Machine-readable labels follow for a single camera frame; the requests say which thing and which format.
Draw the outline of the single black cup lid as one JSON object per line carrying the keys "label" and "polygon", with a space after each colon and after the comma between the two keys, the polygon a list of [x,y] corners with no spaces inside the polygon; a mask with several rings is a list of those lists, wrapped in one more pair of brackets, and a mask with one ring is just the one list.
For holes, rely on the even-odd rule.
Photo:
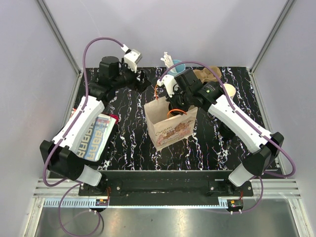
{"label": "single black cup lid", "polygon": [[[172,104],[169,103],[169,105],[168,105],[168,110],[171,111],[171,110],[173,110],[173,109],[175,109],[175,107],[173,107]],[[178,112],[178,111],[172,111],[172,112],[170,112],[169,114],[170,114],[170,115],[173,115],[173,116],[176,116],[176,115],[179,114],[179,112]]]}

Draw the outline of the printed kraft paper bag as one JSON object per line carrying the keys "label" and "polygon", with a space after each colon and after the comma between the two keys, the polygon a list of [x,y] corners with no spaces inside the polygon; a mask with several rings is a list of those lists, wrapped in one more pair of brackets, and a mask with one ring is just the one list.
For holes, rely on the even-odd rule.
{"label": "printed kraft paper bag", "polygon": [[148,134],[159,151],[193,134],[198,109],[171,109],[165,97],[158,97],[156,87],[154,96],[153,101],[144,105],[144,111]]}

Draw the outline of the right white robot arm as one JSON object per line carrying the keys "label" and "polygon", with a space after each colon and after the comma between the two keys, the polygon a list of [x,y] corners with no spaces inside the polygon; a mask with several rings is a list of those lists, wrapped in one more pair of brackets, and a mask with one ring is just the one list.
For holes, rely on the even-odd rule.
{"label": "right white robot arm", "polygon": [[227,127],[225,134],[235,134],[250,151],[250,155],[230,173],[228,181],[224,183],[228,195],[237,195],[246,181],[261,176],[278,156],[284,136],[279,132],[272,134],[252,120],[225,95],[221,85],[213,81],[202,83],[191,69],[186,69],[176,77],[164,75],[157,85],[165,87],[166,100],[171,109],[185,112],[190,106],[203,109]]}

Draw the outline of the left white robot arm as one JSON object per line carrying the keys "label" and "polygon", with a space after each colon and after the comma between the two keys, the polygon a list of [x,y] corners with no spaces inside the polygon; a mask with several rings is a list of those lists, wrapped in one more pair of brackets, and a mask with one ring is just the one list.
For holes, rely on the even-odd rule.
{"label": "left white robot arm", "polygon": [[145,72],[137,69],[141,58],[135,51],[125,54],[121,60],[113,56],[102,58],[97,81],[86,85],[88,94],[82,97],[75,114],[52,141],[42,141],[40,152],[45,171],[89,184],[89,189],[97,196],[106,191],[102,174],[89,167],[76,152],[92,122],[115,97],[117,90],[128,87],[142,93],[150,85]]}

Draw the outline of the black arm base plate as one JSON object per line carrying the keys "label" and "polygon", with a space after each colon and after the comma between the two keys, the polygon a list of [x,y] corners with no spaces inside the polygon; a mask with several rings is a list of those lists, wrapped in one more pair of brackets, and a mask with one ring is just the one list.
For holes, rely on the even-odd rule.
{"label": "black arm base plate", "polygon": [[236,187],[229,180],[229,171],[189,170],[189,171],[102,171],[105,188],[112,197],[129,193],[192,193],[213,197],[251,197],[253,189],[250,181]]}

